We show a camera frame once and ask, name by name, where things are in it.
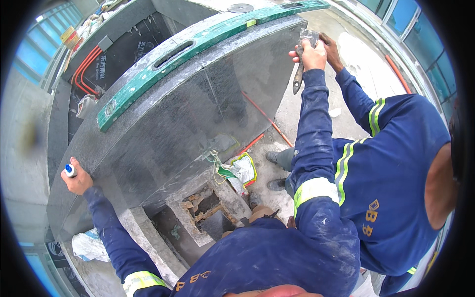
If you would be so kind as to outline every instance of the circular disc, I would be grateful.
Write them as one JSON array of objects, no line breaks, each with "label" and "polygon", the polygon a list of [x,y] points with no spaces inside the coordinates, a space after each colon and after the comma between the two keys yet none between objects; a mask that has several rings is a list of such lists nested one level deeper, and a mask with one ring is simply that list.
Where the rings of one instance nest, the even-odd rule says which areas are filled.
[{"label": "circular disc", "polygon": [[228,7],[228,11],[231,11],[234,13],[244,13],[244,12],[250,12],[253,10],[254,10],[254,6],[245,4],[245,3],[233,4]]}]

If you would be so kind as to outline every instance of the orange conduit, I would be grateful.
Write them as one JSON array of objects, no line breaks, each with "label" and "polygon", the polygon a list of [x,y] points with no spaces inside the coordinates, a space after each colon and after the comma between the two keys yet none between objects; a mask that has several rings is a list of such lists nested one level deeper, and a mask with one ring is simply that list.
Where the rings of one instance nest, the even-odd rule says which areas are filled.
[{"label": "orange conduit", "polygon": [[76,86],[78,86],[81,90],[83,90],[86,94],[89,94],[88,91],[86,91],[86,89],[84,89],[82,86],[80,86],[78,83],[77,83],[77,77],[79,75],[79,72],[81,72],[81,69],[82,67],[84,66],[85,63],[87,63],[87,60],[93,55],[93,53],[99,48],[99,46],[95,46],[93,48],[93,50],[91,50],[91,52],[86,56],[86,58],[81,62],[81,64],[79,65],[79,67],[76,69],[76,71],[74,72],[73,74],[73,77],[71,78],[71,84],[73,84],[73,82],[75,83]]},{"label": "orange conduit", "polygon": [[242,155],[245,151],[247,151],[251,146],[253,146],[259,139],[261,139],[262,137],[264,137],[264,133],[262,133],[261,135],[259,135],[256,139],[254,139],[248,146],[246,146],[246,148],[244,150],[242,150],[240,153],[238,153],[237,155],[240,156]]},{"label": "orange conduit", "polygon": [[394,72],[396,72],[396,75],[398,76],[399,80],[401,81],[402,83],[402,86],[406,89],[406,92],[408,94],[411,94],[411,90],[409,89],[408,85],[406,84],[406,81],[402,78],[402,75],[401,73],[399,72],[399,69],[396,67],[396,65],[394,64],[394,62],[391,60],[391,58],[389,57],[389,55],[386,55],[385,56],[386,60],[388,61],[389,65],[391,65],[392,67],[392,70],[394,70]]},{"label": "orange conduit", "polygon": [[83,67],[83,71],[81,72],[81,83],[87,87],[91,92],[93,92],[95,95],[98,94],[98,92],[96,92],[95,90],[91,89],[88,85],[86,85],[83,81],[83,75],[84,75],[84,71],[89,67],[89,65],[91,65],[92,61],[95,60],[95,58],[97,58],[97,56],[99,56],[100,54],[102,53],[102,50],[99,48],[97,50],[97,52],[95,52],[95,54],[92,56],[91,59],[89,59],[89,61],[87,62],[87,64]]},{"label": "orange conduit", "polygon": [[282,133],[282,131],[280,131],[279,127],[277,127],[277,125],[266,115],[265,112],[262,111],[262,109],[260,109],[260,107],[257,106],[256,103],[254,103],[254,101],[251,100],[251,98],[249,98],[246,93],[244,93],[244,91],[241,91],[241,93],[244,95],[244,97],[246,97],[250,103],[252,103],[252,105],[254,105],[255,108],[257,108],[263,116],[265,116],[267,118],[267,120],[272,124],[272,126],[274,126],[274,128],[277,130],[277,132],[279,132],[280,136],[282,136],[282,138],[285,140],[285,142],[287,142],[289,144],[290,147],[294,147],[294,145],[288,140],[287,136],[284,135],[284,133]]}]

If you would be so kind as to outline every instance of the white bottle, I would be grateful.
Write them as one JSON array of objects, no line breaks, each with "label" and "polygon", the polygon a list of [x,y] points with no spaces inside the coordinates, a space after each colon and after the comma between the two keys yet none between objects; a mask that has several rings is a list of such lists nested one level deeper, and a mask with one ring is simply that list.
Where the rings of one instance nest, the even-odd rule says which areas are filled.
[{"label": "white bottle", "polygon": [[66,164],[65,169],[66,169],[66,175],[68,177],[75,177],[77,175],[76,168],[74,168],[73,165]]}]

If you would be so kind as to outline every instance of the scraper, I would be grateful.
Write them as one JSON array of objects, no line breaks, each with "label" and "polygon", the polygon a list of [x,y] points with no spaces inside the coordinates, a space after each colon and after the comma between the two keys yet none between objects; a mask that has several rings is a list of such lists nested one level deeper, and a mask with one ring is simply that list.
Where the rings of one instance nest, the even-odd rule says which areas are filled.
[{"label": "scraper", "polygon": [[300,90],[300,86],[302,85],[302,74],[304,73],[304,63],[302,62],[302,54],[304,53],[304,48],[302,47],[303,39],[308,39],[312,47],[315,48],[315,45],[317,44],[317,41],[318,41],[318,32],[304,29],[304,28],[300,29],[300,38],[298,42],[298,47],[295,50],[300,59],[300,64],[298,66],[297,73],[295,74],[295,78],[294,78],[294,84],[293,84],[294,95],[297,94],[298,90]]}]

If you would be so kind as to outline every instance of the reflective stripe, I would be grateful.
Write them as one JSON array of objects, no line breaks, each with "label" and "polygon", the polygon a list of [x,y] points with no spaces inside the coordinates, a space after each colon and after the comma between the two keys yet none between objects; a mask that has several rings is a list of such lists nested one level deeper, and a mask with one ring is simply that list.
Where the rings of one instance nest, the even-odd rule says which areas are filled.
[{"label": "reflective stripe", "polygon": [[133,294],[138,289],[156,285],[167,287],[165,282],[155,274],[148,271],[137,271],[129,274],[125,278],[122,287],[125,290],[127,297],[133,297]]},{"label": "reflective stripe", "polygon": [[367,138],[358,139],[351,144],[345,144],[343,148],[343,156],[336,163],[335,184],[338,189],[338,204],[341,206],[345,202],[345,190],[343,189],[343,182],[348,175],[348,160],[353,156],[353,147],[356,143],[362,144]]},{"label": "reflective stripe", "polygon": [[314,197],[328,196],[338,203],[338,194],[334,183],[324,177],[312,178],[300,185],[294,195],[294,216],[297,217],[297,208]]},{"label": "reflective stripe", "polygon": [[371,128],[373,137],[380,132],[380,125],[378,124],[378,116],[380,115],[381,109],[383,109],[385,104],[386,104],[386,98],[379,98],[378,100],[376,100],[376,104],[370,110],[369,121],[370,121],[370,128]]},{"label": "reflective stripe", "polygon": [[414,275],[414,273],[416,272],[416,270],[417,270],[417,269],[413,267],[413,268],[409,269],[408,272],[409,272],[410,274]]}]

